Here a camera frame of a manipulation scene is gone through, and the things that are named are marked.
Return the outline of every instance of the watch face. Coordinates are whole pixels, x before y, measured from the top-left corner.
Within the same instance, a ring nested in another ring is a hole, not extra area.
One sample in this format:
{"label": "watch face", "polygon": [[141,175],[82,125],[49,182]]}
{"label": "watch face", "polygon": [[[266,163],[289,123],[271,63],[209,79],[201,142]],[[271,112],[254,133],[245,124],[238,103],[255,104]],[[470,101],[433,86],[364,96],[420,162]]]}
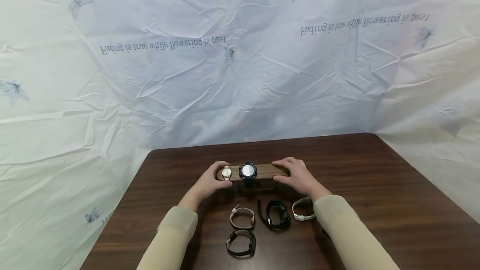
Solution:
{"label": "watch face", "polygon": [[230,176],[232,175],[231,169],[228,168],[228,167],[223,168],[223,170],[222,170],[222,175],[223,175],[225,178],[230,177]]}
{"label": "watch face", "polygon": [[241,172],[245,176],[252,176],[253,173],[255,173],[255,169],[253,168],[252,165],[245,165],[243,168],[241,168]]}

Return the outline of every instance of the black watch strap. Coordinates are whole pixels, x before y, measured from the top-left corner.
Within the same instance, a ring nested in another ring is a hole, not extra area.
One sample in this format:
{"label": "black watch strap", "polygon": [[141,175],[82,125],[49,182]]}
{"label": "black watch strap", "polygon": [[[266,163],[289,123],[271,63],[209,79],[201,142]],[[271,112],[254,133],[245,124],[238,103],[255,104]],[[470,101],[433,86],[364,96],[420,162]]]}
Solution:
{"label": "black watch strap", "polygon": [[[250,242],[248,244],[248,249],[246,251],[241,251],[241,252],[235,252],[230,249],[230,244],[234,241],[234,239],[237,238],[239,235],[246,235],[250,237]],[[245,257],[247,255],[254,255],[255,254],[255,249],[257,247],[257,239],[255,238],[255,235],[251,231],[246,231],[244,229],[242,230],[237,230],[234,231],[230,234],[228,237],[227,242],[225,243],[225,246],[227,247],[227,251],[229,254],[235,256],[235,257]]]}
{"label": "black watch strap", "polygon": [[[280,216],[280,223],[272,223],[270,218],[270,211],[272,208],[278,210],[278,215]],[[290,226],[291,220],[288,215],[287,205],[281,200],[272,200],[267,204],[265,211],[265,217],[262,213],[262,203],[258,200],[258,215],[260,219],[269,227],[276,230],[284,230]]]}
{"label": "black watch strap", "polygon": [[245,186],[247,188],[253,188],[253,186],[255,185],[255,178],[253,177],[246,177],[243,179],[243,183],[245,184]]}

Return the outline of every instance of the brown table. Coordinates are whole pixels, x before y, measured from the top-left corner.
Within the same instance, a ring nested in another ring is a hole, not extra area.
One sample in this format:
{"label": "brown table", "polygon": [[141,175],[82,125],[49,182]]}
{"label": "brown table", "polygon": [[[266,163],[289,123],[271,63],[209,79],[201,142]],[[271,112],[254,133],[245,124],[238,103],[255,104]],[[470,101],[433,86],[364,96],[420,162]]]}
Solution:
{"label": "brown table", "polygon": [[[401,270],[480,269],[480,225],[372,134],[154,150],[83,264],[83,270],[133,270],[167,211],[176,205],[215,160],[238,165],[269,163],[294,156],[313,175],[342,195],[391,254]],[[300,198],[279,187],[257,196],[288,207]],[[312,220],[292,221],[271,232],[257,219],[257,249],[239,260],[225,250],[233,228],[231,209],[240,203],[256,211],[256,198],[237,190],[218,192],[199,209],[199,225],[182,269],[344,269],[331,241]]]}

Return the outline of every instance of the fabric wall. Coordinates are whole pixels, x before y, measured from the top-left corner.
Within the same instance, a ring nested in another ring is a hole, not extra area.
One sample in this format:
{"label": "fabric wall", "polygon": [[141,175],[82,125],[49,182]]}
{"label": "fabric wall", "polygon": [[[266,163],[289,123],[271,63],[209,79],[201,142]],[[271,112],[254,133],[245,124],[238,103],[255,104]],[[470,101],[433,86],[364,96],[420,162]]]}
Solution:
{"label": "fabric wall", "polygon": [[1,269],[79,269],[167,147],[375,132],[480,220],[480,0],[0,10]]}

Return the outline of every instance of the long sleeve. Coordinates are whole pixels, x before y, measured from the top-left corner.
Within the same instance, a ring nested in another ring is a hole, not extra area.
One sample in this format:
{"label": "long sleeve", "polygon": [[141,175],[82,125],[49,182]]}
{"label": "long sleeve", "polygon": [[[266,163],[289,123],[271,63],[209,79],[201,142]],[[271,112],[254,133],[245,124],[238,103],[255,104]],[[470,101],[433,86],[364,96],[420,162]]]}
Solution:
{"label": "long sleeve", "polygon": [[158,232],[137,270],[178,270],[198,222],[196,213],[185,207],[172,207],[163,218]]}
{"label": "long sleeve", "polygon": [[347,270],[399,270],[343,197],[322,197],[313,209]]}

